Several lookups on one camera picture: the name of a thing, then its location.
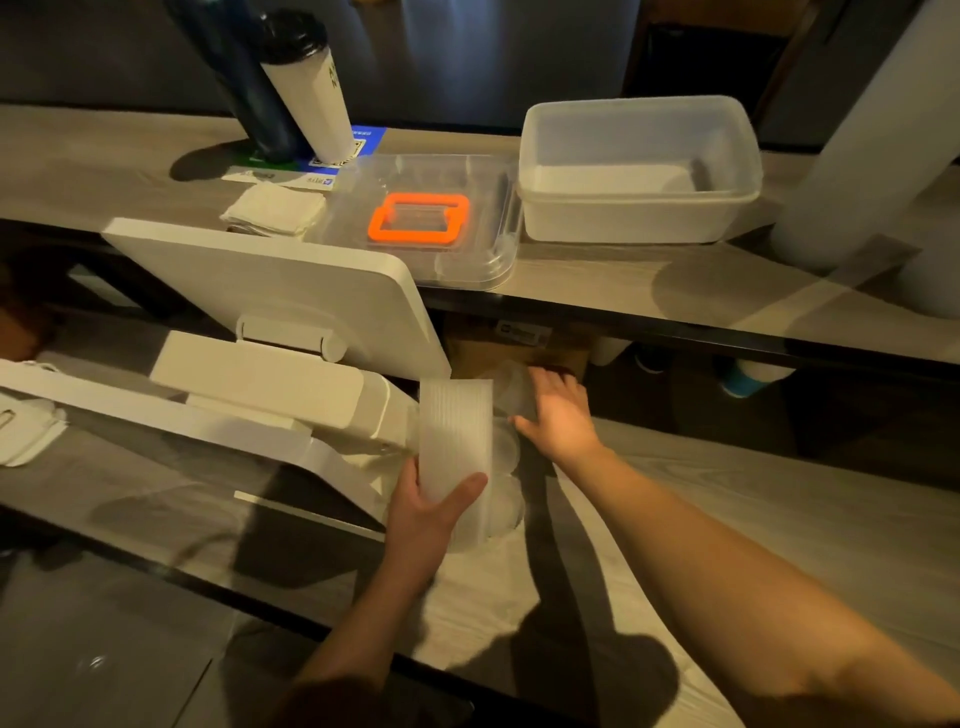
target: person's right arm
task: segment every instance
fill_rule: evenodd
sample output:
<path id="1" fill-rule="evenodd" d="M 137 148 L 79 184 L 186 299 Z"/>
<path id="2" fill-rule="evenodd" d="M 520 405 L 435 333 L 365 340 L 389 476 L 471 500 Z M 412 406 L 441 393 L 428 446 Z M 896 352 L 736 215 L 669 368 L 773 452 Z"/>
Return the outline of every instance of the person's right arm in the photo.
<path id="1" fill-rule="evenodd" d="M 584 492 L 660 617 L 721 689 L 819 696 L 903 722 L 960 720 L 960 695 L 868 621 L 605 448 L 574 377 L 537 368 L 531 377 L 539 423 L 514 418 L 517 430 Z"/>

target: dark blue bottle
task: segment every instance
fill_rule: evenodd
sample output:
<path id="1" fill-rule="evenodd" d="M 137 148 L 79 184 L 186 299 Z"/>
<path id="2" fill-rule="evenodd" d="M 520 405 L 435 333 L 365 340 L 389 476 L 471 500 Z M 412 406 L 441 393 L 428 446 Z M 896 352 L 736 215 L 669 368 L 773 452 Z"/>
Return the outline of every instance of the dark blue bottle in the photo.
<path id="1" fill-rule="evenodd" d="M 163 0 L 213 70 L 237 117 L 270 162 L 312 157 L 310 145 L 257 61 L 259 20 L 246 0 Z"/>

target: person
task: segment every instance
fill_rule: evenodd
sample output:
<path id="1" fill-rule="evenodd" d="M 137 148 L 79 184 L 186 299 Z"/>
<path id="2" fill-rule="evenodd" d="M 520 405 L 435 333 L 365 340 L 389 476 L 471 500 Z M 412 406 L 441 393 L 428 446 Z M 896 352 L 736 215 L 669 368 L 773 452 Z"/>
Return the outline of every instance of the person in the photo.
<path id="1" fill-rule="evenodd" d="M 531 368 L 538 421 L 516 429 L 583 491 L 657 613 L 748 726 L 960 725 L 960 694 L 786 561 L 634 471 L 597 437 L 587 390 Z M 482 492 L 475 473 L 441 503 L 420 494 L 417 465 L 392 497 L 371 585 L 297 678 L 276 725 L 311 722 L 332 703 L 379 692 L 407 613 L 444 559 L 453 526 Z M 348 721 L 358 724 L 356 700 Z M 366 715 L 371 701 L 364 702 Z"/>

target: orange latch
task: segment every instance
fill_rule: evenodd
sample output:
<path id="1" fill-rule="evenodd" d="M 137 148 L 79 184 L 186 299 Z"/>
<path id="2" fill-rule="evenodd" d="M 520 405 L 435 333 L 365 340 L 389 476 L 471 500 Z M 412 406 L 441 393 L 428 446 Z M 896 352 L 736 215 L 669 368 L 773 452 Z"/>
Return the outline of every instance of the orange latch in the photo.
<path id="1" fill-rule="evenodd" d="M 404 231 L 384 230 L 396 219 L 396 205 L 443 205 L 446 230 L 444 231 Z M 373 211 L 367 235 L 378 243 L 424 243 L 428 245 L 449 245 L 457 239 L 460 229 L 467 221 L 470 200 L 466 195 L 442 195 L 432 192 L 391 192 L 383 205 Z"/>

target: wooden countertop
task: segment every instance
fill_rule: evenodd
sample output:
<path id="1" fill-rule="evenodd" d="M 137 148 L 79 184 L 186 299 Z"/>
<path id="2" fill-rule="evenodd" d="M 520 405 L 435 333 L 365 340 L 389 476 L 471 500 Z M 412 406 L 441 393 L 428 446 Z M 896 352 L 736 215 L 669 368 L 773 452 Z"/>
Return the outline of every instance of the wooden countertop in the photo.
<path id="1" fill-rule="evenodd" d="M 233 119 L 0 106 L 0 218 L 99 231 L 114 216 L 221 228 Z M 513 154 L 517 137 L 390 129 L 383 153 Z M 768 225 L 812 158 L 764 153 L 763 195 L 729 232 Z M 891 303 L 883 274 L 960 232 L 951 166 L 859 255 L 822 279 L 727 242 L 561 245 L 524 239 L 507 296 L 960 363 L 960 322 Z"/>
<path id="2" fill-rule="evenodd" d="M 144 377 L 164 334 L 74 317 L 41 358 L 169 396 Z M 304 482 L 289 470 L 90 413 L 71 421 L 34 463 L 4 470 L 0 505 L 324 625 L 379 560 L 378 544 L 232 497 L 239 489 L 295 502 Z M 960 687 L 960 495 L 596 425 L 639 471 L 821 579 Z M 518 474 L 523 524 L 447 557 L 399 651 L 605 726 L 739 725 L 586 498 L 529 449 Z"/>

